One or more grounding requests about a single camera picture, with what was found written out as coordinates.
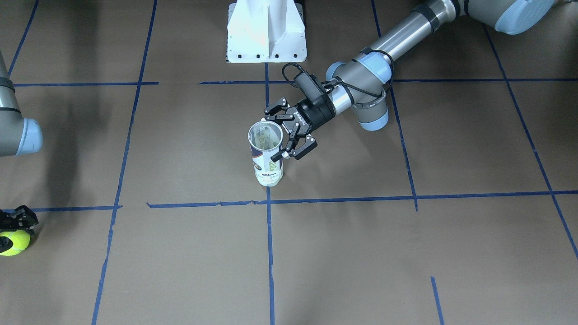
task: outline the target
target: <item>floor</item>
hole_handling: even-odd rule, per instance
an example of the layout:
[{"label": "floor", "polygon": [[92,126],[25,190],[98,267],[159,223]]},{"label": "floor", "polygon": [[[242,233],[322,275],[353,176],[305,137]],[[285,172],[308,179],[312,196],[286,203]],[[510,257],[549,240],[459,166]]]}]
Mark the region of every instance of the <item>floor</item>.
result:
[{"label": "floor", "polygon": [[[31,246],[0,323],[576,324],[578,3],[509,36],[469,17],[398,62],[390,122],[345,112],[257,183],[248,128],[302,98],[227,64],[232,0],[0,1],[40,153],[2,158]],[[419,1],[306,1],[318,76]]]}]

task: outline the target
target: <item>tennis ball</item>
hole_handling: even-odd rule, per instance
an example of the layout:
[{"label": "tennis ball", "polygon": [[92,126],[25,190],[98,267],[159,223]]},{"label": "tennis ball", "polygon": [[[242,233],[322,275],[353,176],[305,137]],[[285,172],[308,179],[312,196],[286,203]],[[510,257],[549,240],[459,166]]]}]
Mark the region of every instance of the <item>tennis ball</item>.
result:
[{"label": "tennis ball", "polygon": [[12,247],[0,253],[3,256],[20,254],[30,244],[30,235],[24,230],[0,232],[0,237],[8,238],[12,244]]}]

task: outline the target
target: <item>robotic arm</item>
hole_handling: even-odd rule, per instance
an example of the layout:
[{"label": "robotic arm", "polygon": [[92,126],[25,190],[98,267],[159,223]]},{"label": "robotic arm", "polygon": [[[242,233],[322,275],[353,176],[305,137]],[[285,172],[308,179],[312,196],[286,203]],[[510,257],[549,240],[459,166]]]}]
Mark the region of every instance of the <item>robotic arm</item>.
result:
[{"label": "robotic arm", "polygon": [[[348,108],[355,111],[364,129],[383,128],[388,121],[385,98],[393,81],[394,62],[442,24],[468,15],[497,31],[515,35],[542,19],[554,1],[428,0],[351,61],[332,64],[327,69],[325,82],[298,64],[285,65],[282,73],[286,81],[300,88],[305,98],[294,106],[281,98],[264,110],[262,121],[275,122],[288,133],[287,144],[271,159],[302,158],[317,146],[311,132]],[[290,66],[299,70],[293,81],[285,74]],[[305,143],[297,147],[300,139],[305,139]]]},{"label": "robotic arm", "polygon": [[41,147],[40,126],[33,119],[22,118],[14,84],[0,52],[0,157],[34,153]]}]

